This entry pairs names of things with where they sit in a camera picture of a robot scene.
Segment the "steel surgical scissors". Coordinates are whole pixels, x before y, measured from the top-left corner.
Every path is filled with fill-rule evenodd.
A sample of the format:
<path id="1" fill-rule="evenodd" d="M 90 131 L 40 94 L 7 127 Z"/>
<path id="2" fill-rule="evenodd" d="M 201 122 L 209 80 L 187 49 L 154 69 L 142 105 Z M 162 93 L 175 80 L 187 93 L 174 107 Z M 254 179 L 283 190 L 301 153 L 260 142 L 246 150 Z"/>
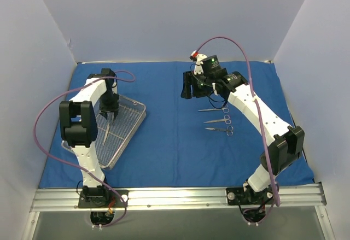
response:
<path id="1" fill-rule="evenodd" d="M 200 109 L 199 112 L 213 112 L 213 111 L 222 111 L 223 113 L 228 113 L 229 108 L 208 108 L 208 109 Z"/>

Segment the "steel wire mesh tray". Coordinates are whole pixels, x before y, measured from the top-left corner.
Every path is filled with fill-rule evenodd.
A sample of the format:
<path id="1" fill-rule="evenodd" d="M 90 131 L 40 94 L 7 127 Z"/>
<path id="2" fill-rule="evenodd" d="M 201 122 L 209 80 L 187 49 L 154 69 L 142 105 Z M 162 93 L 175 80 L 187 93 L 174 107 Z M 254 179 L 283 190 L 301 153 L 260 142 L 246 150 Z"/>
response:
<path id="1" fill-rule="evenodd" d="M 95 149 L 98 163 L 101 169 L 109 170 L 114 167 L 119 157 L 129 144 L 131 138 L 141 125 L 146 116 L 145 104 L 130 99 L 126 96 L 119 96 L 119 113 L 110 126 L 108 138 L 103 145 L 104 134 L 106 131 L 106 120 L 99 114 L 99 99 L 92 101 L 96 123 L 97 138 L 95 140 Z"/>

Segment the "steel instrument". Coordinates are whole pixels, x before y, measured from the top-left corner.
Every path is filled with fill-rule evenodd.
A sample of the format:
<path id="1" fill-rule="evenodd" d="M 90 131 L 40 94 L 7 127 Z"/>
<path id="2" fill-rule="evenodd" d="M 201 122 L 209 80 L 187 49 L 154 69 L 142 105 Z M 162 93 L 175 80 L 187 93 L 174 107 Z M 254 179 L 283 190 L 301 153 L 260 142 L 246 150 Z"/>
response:
<path id="1" fill-rule="evenodd" d="M 227 126 L 226 128 L 205 127 L 205 129 L 209 131 L 225 132 L 227 136 L 232 136 L 234 133 L 234 128 L 232 126 Z"/>

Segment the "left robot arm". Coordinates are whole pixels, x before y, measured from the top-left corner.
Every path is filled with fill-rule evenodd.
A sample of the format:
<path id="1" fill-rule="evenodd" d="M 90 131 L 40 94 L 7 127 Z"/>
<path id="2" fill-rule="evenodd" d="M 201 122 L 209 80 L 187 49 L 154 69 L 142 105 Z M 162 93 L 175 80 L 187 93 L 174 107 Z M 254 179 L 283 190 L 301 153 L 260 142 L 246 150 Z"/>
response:
<path id="1" fill-rule="evenodd" d="M 99 74 L 90 74 L 80 90 L 69 101 L 59 105 L 62 140 L 67 142 L 82 168 L 83 189 L 81 197 L 98 207 L 106 206 L 110 191 L 103 184 L 105 176 L 97 159 L 95 141 L 98 126 L 94 106 L 99 103 L 98 113 L 106 120 L 115 120 L 119 112 L 119 95 L 115 73 L 109 68 Z"/>

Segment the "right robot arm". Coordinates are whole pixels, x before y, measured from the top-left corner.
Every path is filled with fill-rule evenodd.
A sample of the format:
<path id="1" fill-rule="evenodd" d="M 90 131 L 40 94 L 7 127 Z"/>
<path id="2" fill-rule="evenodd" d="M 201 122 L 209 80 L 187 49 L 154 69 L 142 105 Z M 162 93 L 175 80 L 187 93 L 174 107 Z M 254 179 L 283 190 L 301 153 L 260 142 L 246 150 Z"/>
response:
<path id="1" fill-rule="evenodd" d="M 193 52 L 194 69 L 184 72 L 181 98 L 200 98 L 215 94 L 225 104 L 238 109 L 261 134 L 264 152 L 260 165 L 243 184 L 243 197 L 255 203 L 263 191 L 273 187 L 275 178 L 302 155 L 305 133 L 275 114 L 251 89 L 251 84 L 239 72 L 228 73 L 217 56 Z"/>

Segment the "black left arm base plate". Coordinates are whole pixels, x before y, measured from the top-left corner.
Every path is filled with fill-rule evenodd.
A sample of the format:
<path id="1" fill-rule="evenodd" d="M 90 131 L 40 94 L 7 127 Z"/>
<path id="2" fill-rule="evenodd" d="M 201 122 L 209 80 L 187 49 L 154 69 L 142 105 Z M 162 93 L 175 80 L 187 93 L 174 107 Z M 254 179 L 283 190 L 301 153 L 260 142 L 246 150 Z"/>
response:
<path id="1" fill-rule="evenodd" d="M 124 207 L 124 204 L 120 197 L 111 192 L 109 189 L 102 187 L 83 187 L 80 193 L 78 207 L 92 209 L 107 207 L 121 208 Z"/>

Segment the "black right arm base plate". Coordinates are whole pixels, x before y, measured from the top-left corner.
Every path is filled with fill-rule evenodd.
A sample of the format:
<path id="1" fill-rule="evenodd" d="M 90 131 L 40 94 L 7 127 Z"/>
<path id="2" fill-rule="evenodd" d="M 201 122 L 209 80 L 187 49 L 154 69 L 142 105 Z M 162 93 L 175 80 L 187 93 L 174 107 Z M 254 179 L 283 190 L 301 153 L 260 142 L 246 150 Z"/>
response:
<path id="1" fill-rule="evenodd" d="M 273 200 L 273 194 L 270 189 L 255 192 L 251 188 L 228 187 L 225 191 L 227 204 L 230 206 L 262 205 Z"/>

